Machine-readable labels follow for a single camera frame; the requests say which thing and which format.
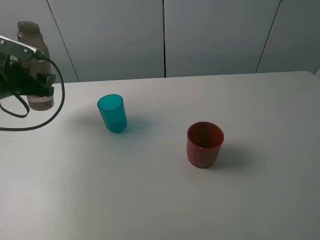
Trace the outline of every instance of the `transparent bottle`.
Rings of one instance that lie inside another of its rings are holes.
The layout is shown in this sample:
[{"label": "transparent bottle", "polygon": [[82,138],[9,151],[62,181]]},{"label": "transparent bottle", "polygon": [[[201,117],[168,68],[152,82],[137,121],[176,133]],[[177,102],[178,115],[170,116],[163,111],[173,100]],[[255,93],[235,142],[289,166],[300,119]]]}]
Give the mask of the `transparent bottle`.
[{"label": "transparent bottle", "polygon": [[[37,49],[40,49],[49,57],[49,50],[47,45],[44,43],[43,36],[40,32],[39,25],[31,21],[20,21],[18,22],[17,32],[19,42],[28,44]],[[30,74],[32,77],[37,78],[37,73],[50,74],[50,63],[47,61],[36,62],[32,60],[21,60],[18,61],[26,66],[30,67]],[[45,111],[53,107],[54,96],[26,96],[29,107],[36,111]]]}]

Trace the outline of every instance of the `white wall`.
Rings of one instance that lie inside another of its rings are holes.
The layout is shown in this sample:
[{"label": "white wall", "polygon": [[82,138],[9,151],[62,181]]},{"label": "white wall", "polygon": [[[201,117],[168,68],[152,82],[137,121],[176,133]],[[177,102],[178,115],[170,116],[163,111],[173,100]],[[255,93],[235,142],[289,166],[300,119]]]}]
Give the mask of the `white wall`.
[{"label": "white wall", "polygon": [[320,66],[320,0],[281,2],[258,73],[308,71]]},{"label": "white wall", "polygon": [[49,0],[80,82],[164,76],[161,0]]},{"label": "white wall", "polygon": [[58,65],[64,81],[77,82],[78,78],[47,2],[45,0],[1,0],[0,35],[17,40],[19,21],[32,21],[39,24],[44,42],[50,51],[50,58]]},{"label": "white wall", "polygon": [[168,77],[255,73],[280,0],[165,0]]}]

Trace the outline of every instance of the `red cup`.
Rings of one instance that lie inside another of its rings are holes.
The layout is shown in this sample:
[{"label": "red cup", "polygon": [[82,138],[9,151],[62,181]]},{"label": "red cup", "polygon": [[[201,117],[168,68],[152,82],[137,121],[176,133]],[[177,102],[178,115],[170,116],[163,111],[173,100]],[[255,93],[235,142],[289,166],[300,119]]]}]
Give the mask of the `red cup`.
[{"label": "red cup", "polygon": [[186,154],[192,165],[209,168],[216,160],[224,142],[224,133],[215,124],[201,121],[189,127]]}]

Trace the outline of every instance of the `plastic cup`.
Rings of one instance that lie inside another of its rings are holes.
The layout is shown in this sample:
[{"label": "plastic cup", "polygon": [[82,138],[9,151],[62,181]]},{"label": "plastic cup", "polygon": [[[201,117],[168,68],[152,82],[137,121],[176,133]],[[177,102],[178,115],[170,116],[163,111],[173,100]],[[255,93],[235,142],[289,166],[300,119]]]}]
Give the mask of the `plastic cup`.
[{"label": "plastic cup", "polygon": [[197,168],[209,168],[216,160],[224,142],[224,133],[211,122],[197,122],[187,132],[186,153]]},{"label": "plastic cup", "polygon": [[127,126],[124,100],[117,94],[100,98],[97,104],[106,128],[113,133],[123,131]]}]

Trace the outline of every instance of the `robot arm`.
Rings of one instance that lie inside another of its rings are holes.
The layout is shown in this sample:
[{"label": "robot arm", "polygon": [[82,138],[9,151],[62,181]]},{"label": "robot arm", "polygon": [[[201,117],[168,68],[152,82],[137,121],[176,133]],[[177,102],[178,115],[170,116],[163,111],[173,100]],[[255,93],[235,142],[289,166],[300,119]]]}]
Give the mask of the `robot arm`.
[{"label": "robot arm", "polygon": [[61,103],[56,112],[47,121],[30,127],[0,127],[0,131],[6,132],[22,132],[39,129],[54,120],[64,105],[66,93],[62,74],[57,65],[39,49],[0,35],[0,100],[14,95],[27,110],[25,115],[18,115],[9,112],[0,105],[2,110],[15,117],[24,118],[30,110],[27,103],[24,102],[19,95],[52,96],[54,94],[52,84],[55,82],[56,76],[53,74],[38,73],[36,78],[34,78],[30,75],[30,69],[27,66],[10,60],[10,56],[15,56],[21,60],[32,60],[36,62],[48,61],[55,68],[61,80]]},{"label": "robot arm", "polygon": [[48,60],[39,49],[0,35],[0,100],[11,96],[13,91],[18,95],[39,97],[50,97],[54,94],[54,74],[38,73],[34,78],[27,66],[10,60],[10,56],[36,62]]}]

